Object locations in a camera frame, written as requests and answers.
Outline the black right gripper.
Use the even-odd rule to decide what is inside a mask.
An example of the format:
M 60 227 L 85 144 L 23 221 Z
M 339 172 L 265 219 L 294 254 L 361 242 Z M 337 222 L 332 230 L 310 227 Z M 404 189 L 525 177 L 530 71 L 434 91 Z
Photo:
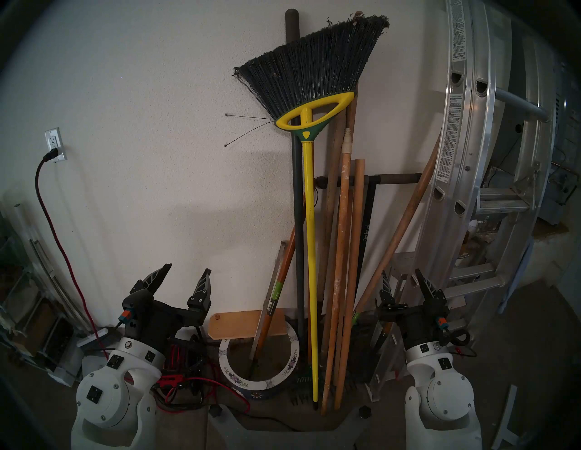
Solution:
M 428 342 L 437 341 L 447 345 L 450 338 L 446 318 L 449 314 L 447 298 L 442 289 L 436 286 L 417 268 L 415 278 L 426 301 L 420 306 L 407 304 L 394 305 L 389 277 L 382 271 L 381 307 L 378 309 L 379 321 L 395 323 L 401 333 L 404 348 L 413 348 Z

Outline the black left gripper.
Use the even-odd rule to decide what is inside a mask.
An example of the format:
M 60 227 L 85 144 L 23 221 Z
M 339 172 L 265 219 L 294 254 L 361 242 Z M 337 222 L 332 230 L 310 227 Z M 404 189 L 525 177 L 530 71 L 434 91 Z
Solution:
M 124 337 L 137 340 L 159 352 L 167 352 L 169 340 L 178 330 L 188 326 L 202 326 L 202 313 L 211 306 L 211 269 L 204 270 L 195 291 L 187 301 L 187 309 L 169 306 L 154 299 L 172 264 L 165 264 L 144 279 L 139 279 L 122 302 L 132 317 L 125 325 Z

